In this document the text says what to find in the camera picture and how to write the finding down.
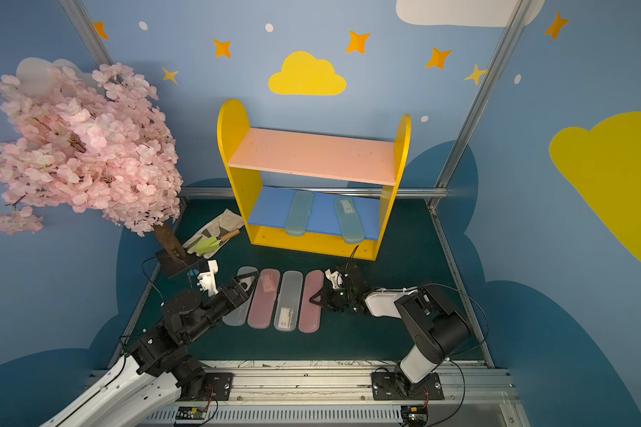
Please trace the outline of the pink pencil case shelf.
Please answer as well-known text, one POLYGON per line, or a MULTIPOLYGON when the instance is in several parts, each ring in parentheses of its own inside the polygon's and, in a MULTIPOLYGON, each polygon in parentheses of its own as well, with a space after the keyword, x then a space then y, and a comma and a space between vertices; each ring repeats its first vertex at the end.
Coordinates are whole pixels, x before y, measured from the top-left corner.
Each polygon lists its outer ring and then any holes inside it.
POLYGON ((266 329, 271 325, 276 304, 281 273, 275 269, 260 272, 252 297, 247 324, 254 329, 266 329))
POLYGON ((322 291, 325 276, 321 270, 312 270, 304 279, 304 293, 298 320, 298 329, 305 334, 313 334, 320 327, 322 307, 312 301, 322 291))

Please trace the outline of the clear white pencil case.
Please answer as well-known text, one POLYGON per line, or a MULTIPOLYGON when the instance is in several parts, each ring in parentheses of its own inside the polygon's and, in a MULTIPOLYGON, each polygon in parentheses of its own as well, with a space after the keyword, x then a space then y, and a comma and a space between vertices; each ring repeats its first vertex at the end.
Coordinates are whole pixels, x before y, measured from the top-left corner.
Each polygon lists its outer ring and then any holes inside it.
MULTIPOLYGON (((239 268, 236 276, 239 274, 253 272, 254 270, 258 271, 258 269, 255 267, 243 266, 239 268)), ((238 309, 224 316, 223 322, 226 326, 241 327, 245 324, 247 316, 249 316, 249 309, 251 306, 253 295, 251 295, 251 297, 249 298, 249 300, 247 300, 247 302, 245 302, 245 304, 242 304, 242 306, 240 306, 238 309)))

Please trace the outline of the white pencil case with label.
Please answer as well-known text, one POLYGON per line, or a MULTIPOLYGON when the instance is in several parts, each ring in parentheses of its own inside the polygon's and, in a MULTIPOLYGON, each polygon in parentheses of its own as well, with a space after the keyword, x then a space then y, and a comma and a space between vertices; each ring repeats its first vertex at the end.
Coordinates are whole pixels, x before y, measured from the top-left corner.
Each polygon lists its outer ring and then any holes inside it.
POLYGON ((304 275, 301 272, 289 270, 282 275, 273 320, 278 331, 291 332, 297 328, 303 286, 304 275))

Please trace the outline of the teal pencil case with label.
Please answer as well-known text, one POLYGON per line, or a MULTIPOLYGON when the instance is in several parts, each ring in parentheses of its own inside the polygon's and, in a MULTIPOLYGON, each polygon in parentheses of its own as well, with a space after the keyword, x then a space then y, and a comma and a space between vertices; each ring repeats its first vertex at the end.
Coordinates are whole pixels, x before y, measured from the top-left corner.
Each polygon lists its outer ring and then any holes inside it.
POLYGON ((338 197, 334 200, 334 208, 345 243, 358 245, 363 242, 365 233, 354 201, 350 197, 338 197))

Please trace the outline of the green pencil case shelf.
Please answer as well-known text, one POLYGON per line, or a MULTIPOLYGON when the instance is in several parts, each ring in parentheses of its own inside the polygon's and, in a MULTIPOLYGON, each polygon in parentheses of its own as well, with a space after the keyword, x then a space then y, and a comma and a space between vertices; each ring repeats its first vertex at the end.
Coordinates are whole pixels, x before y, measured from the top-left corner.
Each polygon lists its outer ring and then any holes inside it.
POLYGON ((295 193, 285 224, 285 231, 288 236, 302 237, 306 234, 313 207, 313 198, 313 192, 297 191, 295 193))

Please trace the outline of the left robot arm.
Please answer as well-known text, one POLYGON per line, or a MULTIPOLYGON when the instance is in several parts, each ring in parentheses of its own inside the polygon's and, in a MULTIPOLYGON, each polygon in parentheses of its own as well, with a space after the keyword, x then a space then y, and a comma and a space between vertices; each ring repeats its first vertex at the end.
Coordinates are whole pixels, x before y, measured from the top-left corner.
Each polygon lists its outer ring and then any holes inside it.
POLYGON ((229 397, 231 375, 210 374, 189 352, 209 329, 253 295, 258 272, 236 276, 214 295, 192 288, 162 307, 163 317, 47 426, 137 426, 178 400, 215 408, 229 397))

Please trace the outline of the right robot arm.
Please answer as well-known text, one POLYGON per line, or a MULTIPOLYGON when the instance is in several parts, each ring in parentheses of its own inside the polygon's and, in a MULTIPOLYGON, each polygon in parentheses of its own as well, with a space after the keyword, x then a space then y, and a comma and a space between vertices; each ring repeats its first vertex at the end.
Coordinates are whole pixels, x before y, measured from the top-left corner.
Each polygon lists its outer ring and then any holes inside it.
POLYGON ((413 347, 395 368, 393 384, 402 393, 422 386, 427 377, 461 347, 473 331, 439 284, 411 288, 370 288, 358 265, 349 262, 320 274, 320 288, 302 302, 334 312, 354 311, 374 318, 402 320, 413 347))

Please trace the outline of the yellow shelf unit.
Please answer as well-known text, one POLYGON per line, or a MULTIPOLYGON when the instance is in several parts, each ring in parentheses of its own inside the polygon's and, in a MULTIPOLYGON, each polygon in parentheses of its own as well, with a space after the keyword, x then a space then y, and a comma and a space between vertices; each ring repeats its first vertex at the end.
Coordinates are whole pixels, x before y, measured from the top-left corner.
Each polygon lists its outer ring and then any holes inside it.
POLYGON ((254 128, 242 102, 226 101, 217 119, 218 147, 251 244, 376 260, 406 167, 411 128, 411 117, 403 116, 393 142, 254 128), (272 187, 264 184, 263 173, 374 184, 382 189, 373 199, 272 187), (297 191, 314 195, 302 237, 285 231, 297 191), (365 233, 358 245, 343 240, 334 208, 338 197, 350 197, 357 208, 365 233))

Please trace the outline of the white work glove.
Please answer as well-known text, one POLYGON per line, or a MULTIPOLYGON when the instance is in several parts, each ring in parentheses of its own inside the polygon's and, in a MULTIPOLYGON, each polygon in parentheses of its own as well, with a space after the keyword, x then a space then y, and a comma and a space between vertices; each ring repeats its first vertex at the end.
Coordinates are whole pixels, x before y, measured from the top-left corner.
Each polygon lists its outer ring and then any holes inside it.
POLYGON ((191 238, 184 244, 183 248, 188 254, 194 254, 193 247, 205 238, 222 237, 228 231, 241 229, 244 226, 244 221, 240 215, 233 213, 230 209, 224 210, 220 215, 217 215, 213 220, 208 222, 205 226, 200 228, 191 238))

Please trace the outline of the brown tree trunk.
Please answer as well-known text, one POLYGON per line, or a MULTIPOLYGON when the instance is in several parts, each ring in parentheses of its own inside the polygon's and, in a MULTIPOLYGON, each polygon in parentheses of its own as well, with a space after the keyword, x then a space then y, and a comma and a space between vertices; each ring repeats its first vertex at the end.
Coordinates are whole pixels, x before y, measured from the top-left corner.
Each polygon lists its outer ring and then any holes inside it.
POLYGON ((167 222, 154 225, 152 230, 168 256, 181 261, 185 259, 187 252, 185 252, 183 245, 176 238, 174 231, 172 231, 167 222))

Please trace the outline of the pink blossom tree crown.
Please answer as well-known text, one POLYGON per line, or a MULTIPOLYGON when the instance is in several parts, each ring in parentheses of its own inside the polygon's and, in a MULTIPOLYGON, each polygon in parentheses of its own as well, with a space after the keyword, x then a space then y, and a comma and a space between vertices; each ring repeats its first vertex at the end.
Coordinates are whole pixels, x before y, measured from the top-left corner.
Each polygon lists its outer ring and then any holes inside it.
POLYGON ((0 183, 9 211, 0 232, 38 232, 36 209, 67 205, 143 236, 178 217, 183 179, 176 141, 144 76, 116 63, 90 81, 52 67, 50 85, 29 94, 13 75, 0 79, 1 108, 19 134, 0 143, 0 183))

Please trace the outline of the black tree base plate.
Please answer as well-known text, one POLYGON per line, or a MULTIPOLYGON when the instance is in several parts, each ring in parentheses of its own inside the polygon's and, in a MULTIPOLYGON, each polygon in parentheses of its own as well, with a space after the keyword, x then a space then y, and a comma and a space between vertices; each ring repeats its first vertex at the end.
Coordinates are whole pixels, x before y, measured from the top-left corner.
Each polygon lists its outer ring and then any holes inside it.
POLYGON ((204 258, 197 254, 187 254, 185 258, 179 259, 170 255, 165 249, 156 252, 155 257, 160 264, 160 270, 168 278, 172 278, 185 270, 194 269, 200 261, 204 261, 204 258))

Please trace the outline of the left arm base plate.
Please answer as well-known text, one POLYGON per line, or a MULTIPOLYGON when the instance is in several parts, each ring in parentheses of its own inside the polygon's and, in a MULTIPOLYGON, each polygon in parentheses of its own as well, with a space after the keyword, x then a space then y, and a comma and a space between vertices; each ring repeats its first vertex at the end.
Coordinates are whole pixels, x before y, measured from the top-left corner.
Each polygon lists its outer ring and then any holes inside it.
POLYGON ((233 389, 233 379, 234 375, 230 372, 205 372, 183 386, 182 399, 228 401, 233 389))

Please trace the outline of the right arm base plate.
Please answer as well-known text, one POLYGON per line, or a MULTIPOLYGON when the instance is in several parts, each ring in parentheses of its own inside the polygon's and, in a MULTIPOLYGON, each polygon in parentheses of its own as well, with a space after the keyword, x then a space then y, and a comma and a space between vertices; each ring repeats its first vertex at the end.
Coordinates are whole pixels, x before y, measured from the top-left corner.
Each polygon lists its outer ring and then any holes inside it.
POLYGON ((437 373, 412 383, 404 374, 378 369, 370 375, 374 400, 444 400, 437 373))

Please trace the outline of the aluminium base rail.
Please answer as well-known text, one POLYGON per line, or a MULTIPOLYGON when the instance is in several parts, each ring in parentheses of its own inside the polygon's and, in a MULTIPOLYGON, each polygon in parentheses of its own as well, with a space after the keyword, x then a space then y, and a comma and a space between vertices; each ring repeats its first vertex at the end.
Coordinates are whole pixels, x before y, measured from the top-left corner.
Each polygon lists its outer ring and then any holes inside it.
POLYGON ((178 400, 137 426, 425 425, 525 426, 529 420, 504 369, 476 362, 436 368, 444 400, 374 400, 379 360, 208 360, 208 372, 233 373, 228 401, 178 400))

